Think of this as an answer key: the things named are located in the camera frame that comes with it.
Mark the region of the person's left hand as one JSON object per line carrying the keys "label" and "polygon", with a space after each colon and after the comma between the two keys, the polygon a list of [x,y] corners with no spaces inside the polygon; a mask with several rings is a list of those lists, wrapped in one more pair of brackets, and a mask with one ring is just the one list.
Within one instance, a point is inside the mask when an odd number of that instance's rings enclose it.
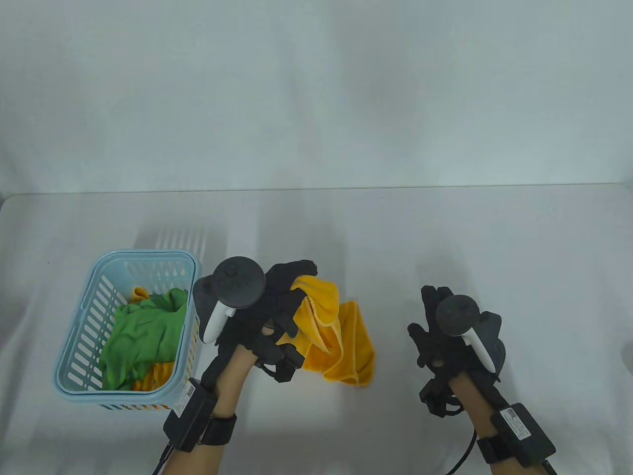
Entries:
{"label": "person's left hand", "polygon": [[276,343],[285,334],[292,338],[298,334],[294,315],[307,296],[302,289],[292,286],[297,278],[317,274],[318,268],[311,260],[276,263],[266,273],[262,297],[228,318],[216,346],[225,350],[241,345],[262,364],[280,362],[283,350]]}

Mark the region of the person's right hand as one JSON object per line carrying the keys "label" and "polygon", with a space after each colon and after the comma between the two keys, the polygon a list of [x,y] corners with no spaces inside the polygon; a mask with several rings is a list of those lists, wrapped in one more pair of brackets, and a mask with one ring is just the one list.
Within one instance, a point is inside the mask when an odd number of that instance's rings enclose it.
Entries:
{"label": "person's right hand", "polygon": [[419,352],[418,365],[428,367],[440,380],[469,373],[495,384],[506,358],[499,337],[501,316],[481,311],[475,299],[453,294],[449,287],[425,285],[421,300],[427,330],[418,323],[407,327]]}

